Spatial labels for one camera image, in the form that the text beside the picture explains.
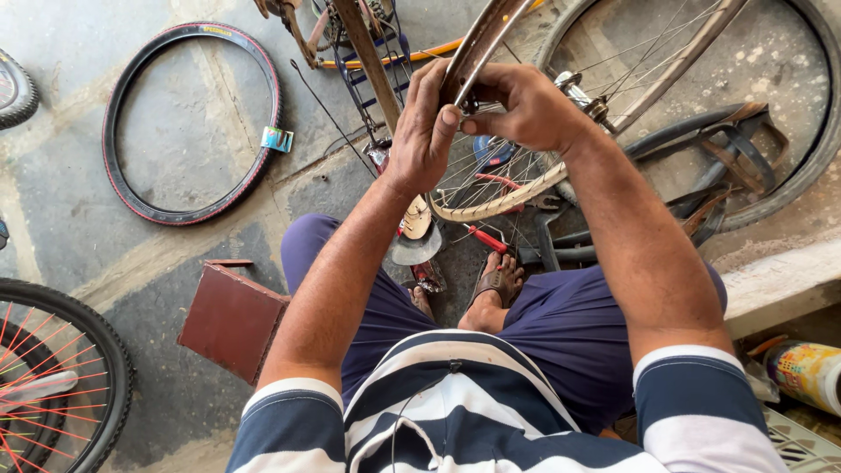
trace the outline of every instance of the fingernail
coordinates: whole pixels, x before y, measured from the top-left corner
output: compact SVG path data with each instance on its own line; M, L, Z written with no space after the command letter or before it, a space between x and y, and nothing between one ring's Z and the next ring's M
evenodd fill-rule
M447 125L455 125L458 121L458 117L450 110L444 110L444 113L441 115L441 120L444 120L444 123Z

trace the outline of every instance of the forearm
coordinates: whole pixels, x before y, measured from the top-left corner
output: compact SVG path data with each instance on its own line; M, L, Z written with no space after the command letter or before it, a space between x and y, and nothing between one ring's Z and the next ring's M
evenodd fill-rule
M374 181L321 249L295 293L258 387L283 378L315 377L326 378L341 392L341 361L410 201L383 179Z
M627 319L634 362L664 339L732 350L703 261L616 143L594 127L564 161Z

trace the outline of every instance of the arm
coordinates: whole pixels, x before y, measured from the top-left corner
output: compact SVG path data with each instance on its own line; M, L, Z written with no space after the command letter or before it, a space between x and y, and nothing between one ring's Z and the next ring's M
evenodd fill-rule
M625 314L639 443L669 471L787 471L732 355L689 238L619 147L533 66L488 65L477 91L504 114L463 124L567 164L607 284Z
M534 66L489 64L477 93L504 114L465 121L533 151L558 151L590 226L607 284L625 314L631 355L679 344L733 351L706 267L680 225L619 146Z
M389 167L313 262L269 349L257 388L287 378L322 380L341 392L341 361L362 320L374 277L411 200L447 169L458 109L436 116L447 61L412 75Z

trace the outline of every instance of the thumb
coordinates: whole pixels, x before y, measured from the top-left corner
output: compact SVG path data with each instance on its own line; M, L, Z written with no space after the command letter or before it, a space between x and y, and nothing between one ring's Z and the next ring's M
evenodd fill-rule
M430 142L430 154L435 157L447 158L450 152L452 138L458 131L458 121L461 119L461 110L455 105L447 104L438 112L435 119L435 128L432 130Z
M462 132L468 135L502 136L511 139L509 115L493 112L474 115L462 123Z

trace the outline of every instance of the shirt sleeve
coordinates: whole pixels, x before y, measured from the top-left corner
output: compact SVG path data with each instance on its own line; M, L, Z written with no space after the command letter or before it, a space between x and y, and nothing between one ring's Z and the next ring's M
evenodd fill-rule
M787 472L742 365L712 347L647 354L633 375L639 443L668 471Z
M323 381L290 378L246 404L226 473L343 473L341 397Z

